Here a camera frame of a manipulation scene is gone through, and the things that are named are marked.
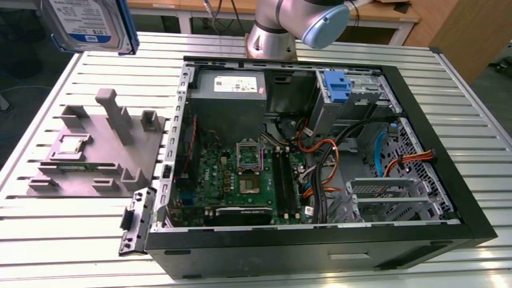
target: hard drive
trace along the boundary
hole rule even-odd
[[[136,53],[139,39],[127,0],[35,0],[35,4],[61,51]]]

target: slotted aluminum table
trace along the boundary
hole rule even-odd
[[[499,235],[477,248],[449,252],[405,271],[173,281],[149,256],[117,257],[119,221],[129,199],[28,197],[28,178],[57,136],[64,105],[80,104],[89,113],[104,114],[95,93],[113,88],[119,105],[132,115],[155,109],[168,119],[168,130],[183,56],[244,57],[240,37],[155,33],[139,37],[136,56],[75,55],[0,172],[0,287],[508,287],[512,141],[444,56],[427,48],[337,43],[313,51],[297,43],[297,54],[304,61],[399,67]],[[155,165],[160,175],[161,165]]]

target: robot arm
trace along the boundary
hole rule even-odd
[[[313,49],[325,48],[349,20],[344,0],[259,0],[256,22],[247,39],[252,58],[295,58],[295,39]]]

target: case hinge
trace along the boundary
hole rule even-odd
[[[153,211],[156,189],[149,187],[133,193],[129,207],[125,208],[121,220],[121,229],[125,231],[119,247],[119,255],[144,255],[145,239],[151,227],[151,214]]]

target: green motherboard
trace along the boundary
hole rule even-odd
[[[243,151],[237,159],[235,148],[208,148],[201,151],[199,164],[199,183],[195,191],[179,191],[181,205],[176,223],[184,227],[201,227],[205,209],[217,207],[264,207],[271,208],[273,217],[271,224],[300,224],[296,215],[279,214],[277,190],[275,188],[273,151],[257,150],[257,153]],[[303,155],[297,152],[288,153],[289,171],[297,171],[303,165]],[[237,163],[259,162],[261,171],[256,173],[239,173]],[[297,207],[299,190],[293,184],[295,201]]]

